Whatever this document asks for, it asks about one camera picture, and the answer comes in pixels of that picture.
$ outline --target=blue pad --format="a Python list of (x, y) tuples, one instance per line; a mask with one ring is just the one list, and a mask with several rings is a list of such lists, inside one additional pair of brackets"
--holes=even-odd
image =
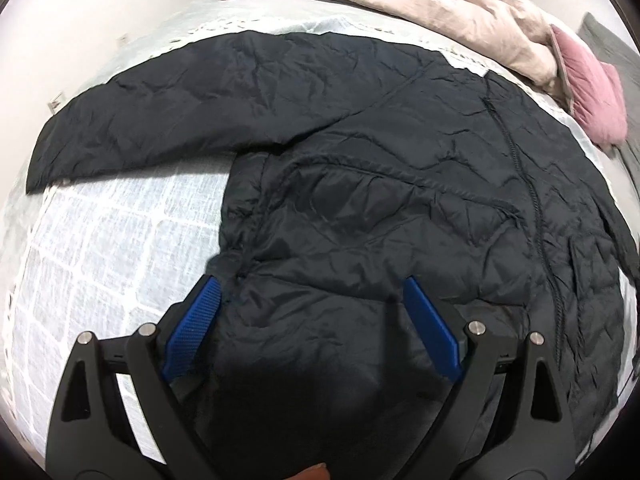
[(458, 341), (414, 278), (404, 280), (403, 296), (404, 307), (436, 370), (456, 382), (463, 373)]
[(162, 375), (168, 383), (184, 375), (220, 307), (220, 283), (209, 278), (164, 346)]

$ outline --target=jacket sleeve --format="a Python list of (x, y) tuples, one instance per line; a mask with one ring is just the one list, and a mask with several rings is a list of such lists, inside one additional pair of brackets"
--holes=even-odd
[(188, 44), (85, 91), (50, 118), (26, 190), (287, 144), (401, 87), (420, 70), (417, 50), (331, 33), (247, 31)]

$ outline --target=jacket zipper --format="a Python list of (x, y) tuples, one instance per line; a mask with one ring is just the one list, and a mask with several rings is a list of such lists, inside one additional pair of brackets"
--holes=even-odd
[(544, 244), (542, 243), (542, 230), (543, 230), (543, 219), (542, 219), (542, 209), (540, 207), (540, 197), (538, 196), (538, 192), (536, 188), (533, 186), (532, 181), (529, 178), (529, 175), (525, 173), (522, 167), (522, 160), (520, 158), (520, 154), (516, 147), (515, 142), (513, 142), (513, 137), (511, 136), (510, 131), (505, 126), (498, 110), (495, 109), (494, 104), (490, 99), (482, 98), (482, 102), (484, 106), (489, 111), (494, 122), (500, 128), (504, 139), (507, 142), (509, 150), (511, 152), (511, 158), (513, 159), (513, 164), (516, 168), (516, 171), (520, 175), (521, 179), (526, 183), (527, 190), (529, 191), (529, 197), (533, 203), (533, 208), (536, 215), (536, 233), (534, 239), (536, 241), (536, 249), (538, 250), (538, 255), (542, 260), (543, 267), (546, 272), (546, 279), (551, 288), (551, 296), (553, 298), (554, 307), (556, 309), (556, 365), (560, 365), (560, 354), (561, 354), (561, 346), (562, 346), (562, 334), (564, 334), (564, 307), (562, 306), (562, 299), (559, 293), (558, 280), (553, 274), (553, 270), (551, 269), (551, 263), (549, 262), (549, 257), (546, 254)]

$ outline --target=bed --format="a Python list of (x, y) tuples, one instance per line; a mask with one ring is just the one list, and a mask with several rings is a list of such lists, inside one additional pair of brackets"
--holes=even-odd
[[(638, 244), (640, 203), (622, 162), (597, 149), (547, 95), (496, 62), (435, 32), (370, 10), (325, 0), (197, 0), (145, 38), (127, 45), (81, 91), (144, 60), (211, 36), (258, 30), (271, 34), (339, 32), (415, 44), (451, 65), (491, 70), (520, 86), (569, 127), (602, 172)], [(76, 335), (133, 332), (182, 300), (218, 252), (222, 197), (232, 155), (183, 161), (26, 196), (26, 165), (2, 212), (0, 387), (5, 418), (44, 455), (56, 387)], [(625, 346), (618, 405), (583, 450), (601, 441), (634, 386), (635, 290), (620, 272)], [(121, 378), (127, 413), (142, 451), (161, 460), (130, 383)]]

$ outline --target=metal screw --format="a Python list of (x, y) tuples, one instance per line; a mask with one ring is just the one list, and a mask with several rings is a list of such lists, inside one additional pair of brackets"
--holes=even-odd
[(534, 345), (542, 345), (545, 342), (545, 337), (540, 332), (531, 332), (529, 339)]
[(89, 341), (91, 341), (91, 339), (94, 338), (94, 335), (91, 332), (82, 332), (79, 336), (78, 336), (78, 342), (81, 345), (86, 345)]
[(150, 336), (156, 331), (156, 326), (153, 323), (145, 323), (138, 329), (138, 333), (143, 336)]
[(482, 335), (486, 332), (486, 327), (481, 321), (472, 321), (471, 323), (469, 323), (469, 332), (471, 332), (473, 335)]

